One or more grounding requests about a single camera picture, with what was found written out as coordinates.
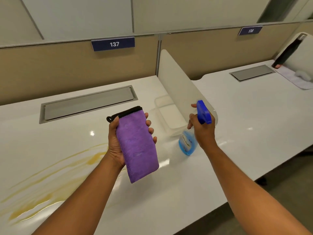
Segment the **floor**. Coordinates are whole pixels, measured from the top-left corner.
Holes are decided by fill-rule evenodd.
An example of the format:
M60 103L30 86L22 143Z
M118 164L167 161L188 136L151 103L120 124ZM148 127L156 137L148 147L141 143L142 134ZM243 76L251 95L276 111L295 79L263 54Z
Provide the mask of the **floor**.
M302 153L265 175L263 186L313 233L313 153ZM175 235L246 234L228 203Z

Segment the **bottle label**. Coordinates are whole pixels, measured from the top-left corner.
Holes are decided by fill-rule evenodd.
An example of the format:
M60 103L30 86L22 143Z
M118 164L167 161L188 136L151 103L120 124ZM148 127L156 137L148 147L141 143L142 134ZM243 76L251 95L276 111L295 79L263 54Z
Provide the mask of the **bottle label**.
M188 139L185 134L181 135L181 139L182 140L180 140L180 141L182 142L182 147L184 148L184 150L186 152L188 152L191 149L192 141L190 139Z

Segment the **transparent container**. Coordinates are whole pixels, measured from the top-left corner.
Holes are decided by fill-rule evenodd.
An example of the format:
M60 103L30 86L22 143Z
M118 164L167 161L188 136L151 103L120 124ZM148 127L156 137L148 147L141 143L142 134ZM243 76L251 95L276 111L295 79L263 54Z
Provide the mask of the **transparent container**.
M188 122L169 95L156 98L154 103L160 122L169 136L179 135L187 128Z

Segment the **white desk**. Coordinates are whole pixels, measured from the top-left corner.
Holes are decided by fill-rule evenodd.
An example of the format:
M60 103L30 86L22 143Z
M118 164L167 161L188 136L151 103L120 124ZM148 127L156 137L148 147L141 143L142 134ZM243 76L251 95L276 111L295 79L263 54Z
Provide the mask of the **white desk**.
M255 180L313 143L313 91L300 90L277 73L245 82L229 75L244 68L208 74L194 83L218 113L219 146ZM128 85L134 87L138 101L38 123L41 103ZM154 99L164 94L152 76L1 106L0 200L15 195L0 203L0 234L30 234L95 167L84 159L106 151L106 116L137 105L149 112L158 136L160 169L134 184L122 171L95 234L174 234L225 203L203 150L198 147L186 157L178 138L165 135L153 109ZM40 202L9 220L12 212L16 216Z

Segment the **spill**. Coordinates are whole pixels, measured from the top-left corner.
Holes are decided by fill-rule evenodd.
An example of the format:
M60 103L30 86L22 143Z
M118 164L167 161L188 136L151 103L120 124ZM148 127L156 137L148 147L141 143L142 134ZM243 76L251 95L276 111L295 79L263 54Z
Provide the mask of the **spill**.
M65 201L100 162L107 147L102 143L68 156L12 186L1 201L0 216L10 214L8 221L16 224Z

